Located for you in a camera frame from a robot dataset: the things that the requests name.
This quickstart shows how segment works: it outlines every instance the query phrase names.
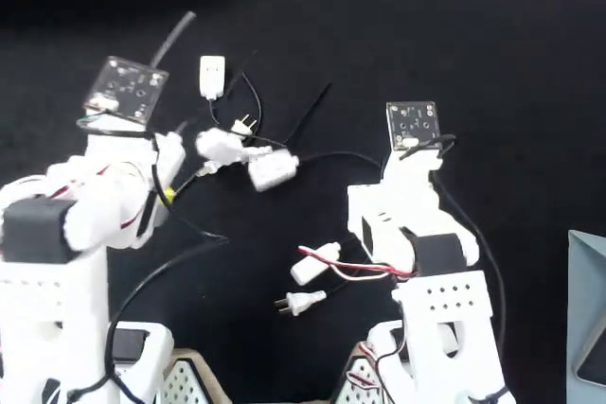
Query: perforated bracket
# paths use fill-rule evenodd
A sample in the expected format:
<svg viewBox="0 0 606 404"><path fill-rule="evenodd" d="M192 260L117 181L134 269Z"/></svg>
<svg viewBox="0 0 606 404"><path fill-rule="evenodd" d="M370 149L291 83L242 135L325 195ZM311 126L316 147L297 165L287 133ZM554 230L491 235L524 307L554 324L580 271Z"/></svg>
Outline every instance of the perforated bracket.
<svg viewBox="0 0 606 404"><path fill-rule="evenodd" d="M178 360L156 397L158 404L210 404L204 384L189 360Z"/></svg>
<svg viewBox="0 0 606 404"><path fill-rule="evenodd" d="M343 376L343 383L334 404L382 404L381 388L370 384L380 385L379 378L367 359L353 359Z"/></svg>
<svg viewBox="0 0 606 404"><path fill-rule="evenodd" d="M484 399L504 387L501 363L490 325L492 307L482 271L412 278L393 291L406 321L406 346L414 391L389 379L394 399L418 403L457 402L461 396ZM458 349L444 350L439 326L454 323ZM515 402L511 395L499 403Z"/></svg>
<svg viewBox="0 0 606 404"><path fill-rule="evenodd" d="M438 324L492 316L486 279L481 271L414 278L400 285L392 295L406 313L413 311Z"/></svg>

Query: black fabric background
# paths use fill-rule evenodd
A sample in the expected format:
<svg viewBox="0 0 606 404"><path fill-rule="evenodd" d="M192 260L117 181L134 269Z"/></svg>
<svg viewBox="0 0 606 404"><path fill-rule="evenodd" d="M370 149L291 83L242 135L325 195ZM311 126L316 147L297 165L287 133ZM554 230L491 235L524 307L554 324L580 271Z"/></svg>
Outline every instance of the black fabric background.
<svg viewBox="0 0 606 404"><path fill-rule="evenodd" d="M606 234L605 4L0 0L0 181L80 153L74 119L105 57L148 61L187 9L198 20L161 65L170 71L153 120L161 131L204 111L203 54L238 65L257 51L247 72L265 103L262 133L275 139L333 82L302 132L302 154L348 149L381 160L385 102L432 99L442 131L460 138L442 179L505 277L508 385L520 403L563 402L567 230ZM255 111L243 85L221 104L226 121ZM201 114L195 130L208 124ZM183 175L198 164L192 152ZM295 246L342 237L347 185L376 179L365 163L334 158L265 194L242 169L197 183L178 208L231 245L163 278L128 317L167 324L178 346L202 352L236 402L330 395L351 346L397 314L387 283L351 286L297 319L279 317L272 302L296 289L288 274ZM170 221L144 250L112 253L113 307L197 241ZM323 280L317 288L334 284Z"/></svg>

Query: white plug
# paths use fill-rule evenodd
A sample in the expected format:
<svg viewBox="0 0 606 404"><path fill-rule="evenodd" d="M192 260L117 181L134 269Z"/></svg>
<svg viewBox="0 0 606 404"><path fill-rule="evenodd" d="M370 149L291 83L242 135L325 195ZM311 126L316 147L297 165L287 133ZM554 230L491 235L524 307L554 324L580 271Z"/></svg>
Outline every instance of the white plug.
<svg viewBox="0 0 606 404"><path fill-rule="evenodd" d="M337 242L327 243L321 246L315 253L322 258L327 260L339 260L339 253L341 252L341 245ZM329 264L311 257L308 255L304 259L299 260L296 264L291 267L291 275L299 286L305 286L315 277L325 272L329 267Z"/></svg>
<svg viewBox="0 0 606 404"><path fill-rule="evenodd" d="M225 89L225 57L200 58L200 95L209 101L223 96Z"/></svg>
<svg viewBox="0 0 606 404"><path fill-rule="evenodd" d="M249 125L246 125L245 122L248 120L248 117L249 115L247 114L242 120L237 119L231 127L231 131L239 134L242 141L245 139L244 136L250 136L253 133L253 127L257 123L257 120L253 120Z"/></svg>
<svg viewBox="0 0 606 404"><path fill-rule="evenodd" d="M302 312L307 311L311 305L315 305L322 300L326 300L326 293L323 290L318 292L298 292L286 294L286 298L276 302L277 310L280 314L291 313L293 316L298 316Z"/></svg>
<svg viewBox="0 0 606 404"><path fill-rule="evenodd" d="M260 156L248 165L248 175L258 192L291 180L296 175L299 159L287 149Z"/></svg>
<svg viewBox="0 0 606 404"><path fill-rule="evenodd" d="M229 166L241 160L244 154L242 141L236 134L211 128L196 137L196 150L207 160L220 166Z"/></svg>

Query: white wire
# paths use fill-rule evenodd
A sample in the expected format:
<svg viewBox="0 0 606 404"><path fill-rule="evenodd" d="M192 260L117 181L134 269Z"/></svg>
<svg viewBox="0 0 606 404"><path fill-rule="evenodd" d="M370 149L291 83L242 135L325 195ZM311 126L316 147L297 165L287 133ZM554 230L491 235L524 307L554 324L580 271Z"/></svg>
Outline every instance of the white wire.
<svg viewBox="0 0 606 404"><path fill-rule="evenodd" d="M61 387L58 386L55 389L55 391L52 393L52 395L48 397L48 400L46 401L46 404L52 404L53 399L55 399L59 395L60 391L61 391Z"/></svg>
<svg viewBox="0 0 606 404"><path fill-rule="evenodd" d="M332 271L341 276L346 281L376 281L379 279L386 278L390 273L385 272L381 274L372 274L370 276L351 276L350 274L345 274L341 272L335 265L330 266Z"/></svg>

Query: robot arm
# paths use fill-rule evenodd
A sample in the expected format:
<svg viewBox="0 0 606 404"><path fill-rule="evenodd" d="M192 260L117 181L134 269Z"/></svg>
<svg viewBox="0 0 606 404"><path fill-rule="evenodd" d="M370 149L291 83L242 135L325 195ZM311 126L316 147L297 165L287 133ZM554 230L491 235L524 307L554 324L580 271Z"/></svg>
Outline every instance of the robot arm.
<svg viewBox="0 0 606 404"><path fill-rule="evenodd" d="M145 139L91 139L110 139L113 144L103 153L89 147L83 156L52 165L45 175L25 177L0 190L0 240L5 210L33 197L76 202L67 211L63 226L74 251L100 245L140 248L149 240L166 210L154 196L152 164L157 160L160 182L167 188L185 159L181 137L173 132L157 134L159 153ZM121 150L118 155L110 152L114 147Z"/></svg>
<svg viewBox="0 0 606 404"><path fill-rule="evenodd" d="M514 403L492 333L484 273L469 271L479 258L477 241L439 209L429 180L442 164L436 107L388 103L387 118L392 152L381 181L348 188L348 229L370 260L414 273L392 292L402 321L369 332L374 357L384 356L375 371L397 404ZM411 153L419 143L435 146ZM404 362L396 355L394 324L404 324ZM341 392L345 401L337 402L347 401L348 387Z"/></svg>

